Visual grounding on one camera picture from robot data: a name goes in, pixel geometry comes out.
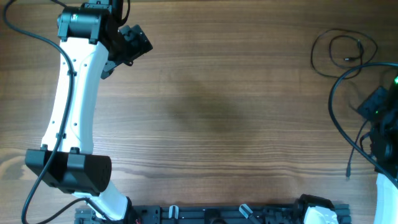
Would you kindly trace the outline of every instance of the cable connector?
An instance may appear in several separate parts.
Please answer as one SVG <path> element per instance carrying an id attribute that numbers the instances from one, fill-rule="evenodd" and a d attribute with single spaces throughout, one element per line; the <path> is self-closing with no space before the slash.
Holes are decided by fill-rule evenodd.
<path id="1" fill-rule="evenodd" d="M 74 72 L 74 71 L 71 71 L 71 70 L 68 71 L 68 76 L 69 76 L 70 74 L 73 74 L 73 76 L 77 76 L 77 72 Z"/>
<path id="2" fill-rule="evenodd" d="M 346 178 L 349 180 L 349 177 L 351 176 L 351 164 L 347 164 L 347 169 L 346 169 Z"/>
<path id="3" fill-rule="evenodd" d="M 346 62 L 354 62 L 356 59 L 358 59 L 358 58 L 356 58 L 356 57 L 346 57 L 346 58 L 344 58 L 344 61 L 346 61 Z"/>

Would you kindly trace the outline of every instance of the wooden table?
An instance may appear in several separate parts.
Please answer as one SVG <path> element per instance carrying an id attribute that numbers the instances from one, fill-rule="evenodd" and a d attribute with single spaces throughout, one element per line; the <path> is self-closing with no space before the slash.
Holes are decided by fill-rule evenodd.
<path id="1" fill-rule="evenodd" d="M 349 203 L 353 223 L 372 223 L 376 173 L 359 154 L 346 181 L 349 144 L 333 126 L 327 98 L 333 79 L 311 70 L 310 47 L 326 29 L 373 36 L 374 61 L 398 61 L 398 2 L 135 2 L 153 51 L 100 82 L 94 153 L 113 161 L 112 180 L 134 205 L 292 203 L 301 194 Z M 12 6 L 15 25 L 58 42 L 54 4 Z M 59 53 L 0 22 L 0 223 L 20 223 L 36 176 L 24 165 L 49 123 Z M 316 63 L 334 75 L 326 47 Z M 366 52 L 373 48 L 365 42 Z M 336 43 L 336 57 L 355 55 Z M 336 93 L 335 110 L 354 138 L 358 106 L 395 72 L 369 68 Z M 30 206 L 38 222 L 71 201 L 41 184 Z M 69 209 L 55 223 L 71 223 Z"/>

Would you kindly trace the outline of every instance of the white robot part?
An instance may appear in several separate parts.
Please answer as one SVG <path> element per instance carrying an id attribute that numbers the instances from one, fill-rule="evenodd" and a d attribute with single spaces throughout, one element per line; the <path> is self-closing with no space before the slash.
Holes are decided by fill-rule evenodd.
<path id="1" fill-rule="evenodd" d="M 73 195 L 78 198 L 90 198 L 90 200 L 94 202 L 110 220 L 122 220 L 126 214 L 128 203 L 127 198 L 117 190 L 112 181 L 109 182 L 106 190 L 101 192 L 98 197 L 82 192 L 75 192 Z M 102 217 L 97 211 L 96 216 L 104 219 L 104 217 Z"/>
<path id="2" fill-rule="evenodd" d="M 338 224 L 337 214 L 324 207 L 309 207 L 305 212 L 304 224 Z"/>
<path id="3" fill-rule="evenodd" d="M 93 115 L 97 99 L 101 73 L 108 60 L 108 50 L 98 42 L 89 44 L 88 39 L 70 37 L 60 43 L 61 48 L 69 55 L 76 71 L 75 87 L 71 108 L 65 127 L 65 139 L 58 151 L 69 152 L 71 147 L 78 147 L 82 154 L 93 153 Z M 42 139 L 48 150 L 52 151 L 57 141 L 63 111 L 68 95 L 68 65 L 61 56 L 60 77 L 54 107 L 47 131 Z"/>
<path id="4" fill-rule="evenodd" d="M 383 174 L 377 175 L 377 207 L 374 224 L 398 224 L 398 189 Z"/>

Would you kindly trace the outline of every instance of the black cable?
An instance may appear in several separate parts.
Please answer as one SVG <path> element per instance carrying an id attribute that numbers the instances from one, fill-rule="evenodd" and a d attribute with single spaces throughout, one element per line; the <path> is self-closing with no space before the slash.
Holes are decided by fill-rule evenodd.
<path id="1" fill-rule="evenodd" d="M 54 48 L 56 48 L 61 54 L 62 56 L 65 58 L 65 60 L 67 61 L 68 64 L 68 74 L 70 79 L 69 79 L 69 89 L 68 89 L 68 95 L 67 95 L 67 102 L 65 104 L 65 110 L 63 112 L 63 116 L 62 116 L 62 122 L 60 125 L 60 129 L 59 129 L 59 134 L 58 134 L 58 138 L 57 141 L 55 143 L 54 149 L 47 161 L 47 163 L 44 165 L 43 171 L 40 173 L 40 175 L 38 176 L 38 178 L 36 179 L 35 183 L 33 184 L 32 189 L 29 192 L 29 195 L 26 198 L 24 207 L 22 209 L 22 215 L 21 215 L 21 220 L 23 224 L 29 224 L 26 220 L 26 215 L 27 215 L 27 210 L 30 204 L 30 201 L 33 198 L 33 195 L 35 194 L 37 187 L 39 186 L 40 182 L 42 181 L 45 173 L 48 171 L 49 167 L 52 165 L 53 160 L 55 159 L 55 155 L 58 151 L 58 148 L 61 144 L 61 141 L 63 139 L 63 134 L 65 133 L 65 126 L 67 123 L 67 118 L 68 118 L 68 114 L 69 114 L 69 109 L 70 109 L 70 105 L 71 105 L 71 101 L 72 101 L 72 94 L 73 94 L 73 82 L 74 82 L 74 76 L 75 76 L 75 71 L 73 69 L 73 64 L 72 61 L 70 60 L 70 57 L 66 54 L 66 52 L 60 47 L 58 46 L 56 43 L 52 42 L 51 40 L 46 39 L 45 37 L 41 37 L 37 34 L 33 34 L 31 32 L 28 32 L 26 30 L 22 30 L 14 25 L 12 25 L 8 20 L 7 20 L 7 10 L 9 9 L 9 7 L 16 2 L 17 0 L 10 0 L 5 6 L 4 6 L 4 10 L 3 10 L 3 15 L 2 18 L 4 20 L 4 23 L 6 23 L 6 25 L 16 31 L 19 32 L 21 34 L 25 34 L 28 35 L 30 37 L 36 38 L 38 40 L 44 41 L 47 44 L 50 44 L 51 46 L 53 46 Z M 105 219 L 111 223 L 111 220 L 106 216 L 106 214 L 104 212 L 102 212 L 90 199 L 88 198 L 79 198 L 76 199 L 74 201 L 72 201 L 71 203 L 69 203 L 68 205 L 66 205 L 65 207 L 63 207 L 61 210 L 59 210 L 56 214 L 52 215 L 50 218 L 39 222 L 38 224 L 45 224 L 48 223 L 50 221 L 52 221 L 54 218 L 58 217 L 62 212 L 64 212 L 66 209 L 68 209 L 69 207 L 71 207 L 73 204 L 77 203 L 77 202 L 81 202 L 81 201 L 86 201 L 88 204 L 90 204 L 97 212 L 99 212 L 103 217 L 105 217 Z"/>
<path id="2" fill-rule="evenodd" d="M 62 3 L 62 2 L 60 2 L 60 1 L 58 1 L 58 0 L 50 0 L 50 1 L 54 2 L 55 4 L 60 5 L 60 6 L 62 6 L 62 7 L 67 7 L 67 5 L 66 5 L 65 3 Z"/>
<path id="3" fill-rule="evenodd" d="M 373 52 L 372 56 L 369 58 L 369 60 L 363 62 L 364 48 L 363 48 L 363 44 L 361 43 L 361 41 L 360 41 L 359 39 L 357 39 L 357 38 L 355 38 L 355 37 L 353 37 L 353 36 L 350 36 L 350 35 L 337 35 L 336 37 L 332 38 L 332 40 L 331 40 L 330 43 L 329 43 L 329 48 L 328 48 L 328 51 L 329 51 L 329 58 L 330 58 L 330 60 L 333 62 L 333 64 L 335 64 L 335 65 L 336 65 L 337 67 L 339 67 L 339 68 L 348 69 L 348 68 L 354 68 L 355 66 L 340 65 L 340 64 L 338 64 L 338 63 L 333 59 L 332 53 L 331 53 L 331 52 L 332 52 L 332 45 L 333 45 L 334 41 L 337 40 L 337 39 L 340 39 L 340 38 L 347 38 L 347 39 L 354 40 L 354 41 L 357 43 L 359 55 L 358 55 L 357 57 L 346 57 L 346 58 L 345 58 L 345 61 L 352 62 L 352 61 L 355 61 L 355 60 L 357 60 L 357 59 L 360 59 L 359 65 L 366 65 L 367 63 L 369 63 L 369 62 L 374 58 L 374 56 L 376 55 L 376 53 L 377 53 L 377 51 L 378 51 L 378 49 L 379 49 L 379 46 L 377 45 L 376 41 L 375 41 L 371 36 L 369 36 L 369 35 L 367 35 L 367 34 L 364 34 L 364 33 L 362 33 L 362 32 L 358 32 L 358 31 L 355 31 L 355 30 L 348 30 L 348 29 L 339 29 L 339 28 L 333 28 L 333 29 L 326 30 L 326 31 L 324 31 L 322 34 L 320 34 L 320 35 L 314 40 L 314 42 L 313 42 L 313 44 L 312 44 L 312 47 L 311 47 L 311 56 L 310 56 L 310 63 L 311 63 L 312 69 L 314 69 L 315 72 L 317 72 L 319 75 L 321 75 L 321 76 L 323 76 L 323 77 L 338 78 L 338 76 L 335 76 L 335 75 L 327 75 L 327 74 L 325 74 L 325 73 L 320 72 L 320 71 L 315 67 L 315 65 L 314 65 L 314 63 L 313 63 L 313 52 L 314 52 L 315 46 L 317 45 L 319 39 L 321 39 L 325 34 L 327 34 L 327 33 L 329 33 L 329 32 L 332 32 L 332 31 L 340 31 L 340 32 L 347 32 L 347 33 L 359 34 L 359 35 L 361 35 L 361 36 L 367 38 L 368 40 L 370 40 L 370 41 L 374 44 L 374 46 L 375 46 L 375 49 L 374 49 L 374 52 Z M 361 69 L 357 70 L 356 73 L 355 73 L 354 75 L 352 75 L 352 76 L 350 76 L 350 77 L 346 77 L 346 78 L 344 78 L 344 79 L 354 78 L 354 77 L 356 77 L 357 75 L 359 75 L 359 73 L 361 73 Z"/>
<path id="4" fill-rule="evenodd" d="M 130 14 L 130 0 L 127 0 L 127 13 L 124 19 L 121 20 L 119 26 L 123 26 L 127 22 L 129 14 Z"/>
<path id="5" fill-rule="evenodd" d="M 371 135 L 371 133 L 368 132 L 368 133 L 362 135 L 361 139 L 359 140 L 359 146 L 361 147 L 361 150 L 362 150 L 362 151 L 364 151 L 364 150 L 363 150 L 362 142 L 363 142 L 366 138 L 368 138 L 370 135 Z"/>
<path id="6" fill-rule="evenodd" d="M 362 129 L 365 127 L 365 125 L 367 123 L 368 123 L 368 120 L 366 120 L 362 124 L 361 128 L 359 129 L 358 134 L 356 135 L 355 144 L 358 142 L 358 139 L 359 139 L 359 137 L 361 135 Z M 351 176 L 351 161 L 353 160 L 354 150 L 355 150 L 355 147 L 353 147 L 353 149 L 351 150 L 351 154 L 349 155 L 349 159 L 348 159 L 348 163 L 347 163 L 347 169 L 346 169 L 346 177 L 347 177 L 347 179 L 349 179 L 349 177 Z"/>
<path id="7" fill-rule="evenodd" d="M 335 91 L 336 91 L 338 85 L 349 74 L 351 74 L 359 69 L 362 69 L 365 67 L 373 67 L 373 66 L 388 66 L 388 67 L 398 68 L 398 63 L 389 63 L 389 62 L 366 63 L 364 65 L 358 65 L 357 67 L 351 68 L 348 71 L 346 71 L 344 74 L 342 74 L 337 79 L 337 81 L 335 82 L 335 84 L 333 85 L 333 87 L 330 90 L 329 100 L 328 100 L 329 115 L 330 115 L 332 122 L 335 124 L 337 130 L 348 141 L 348 143 L 350 143 L 363 157 L 365 157 L 365 159 L 367 159 L 371 164 L 373 164 L 379 172 L 384 174 L 395 185 L 395 187 L 398 188 L 398 181 L 395 178 L 393 178 L 385 169 L 383 169 L 375 160 L 370 158 L 363 150 L 361 150 L 361 148 L 357 144 L 355 144 L 355 142 L 345 133 L 343 128 L 340 126 L 340 124 L 337 121 L 336 116 L 333 112 L 333 98 L 335 96 Z"/>

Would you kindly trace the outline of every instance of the metal clamp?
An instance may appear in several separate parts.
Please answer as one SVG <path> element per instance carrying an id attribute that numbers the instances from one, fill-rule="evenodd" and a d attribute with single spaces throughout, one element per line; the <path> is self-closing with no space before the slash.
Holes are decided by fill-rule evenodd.
<path id="1" fill-rule="evenodd" d="M 261 224 L 261 222 L 257 218 L 255 218 L 255 216 L 253 215 L 253 211 L 249 208 L 248 205 L 242 204 L 241 206 L 239 206 L 239 212 L 242 213 L 245 218 L 250 220 L 251 223 Z"/>
<path id="2" fill-rule="evenodd" d="M 172 205 L 169 208 L 169 218 L 178 219 L 178 206 Z"/>

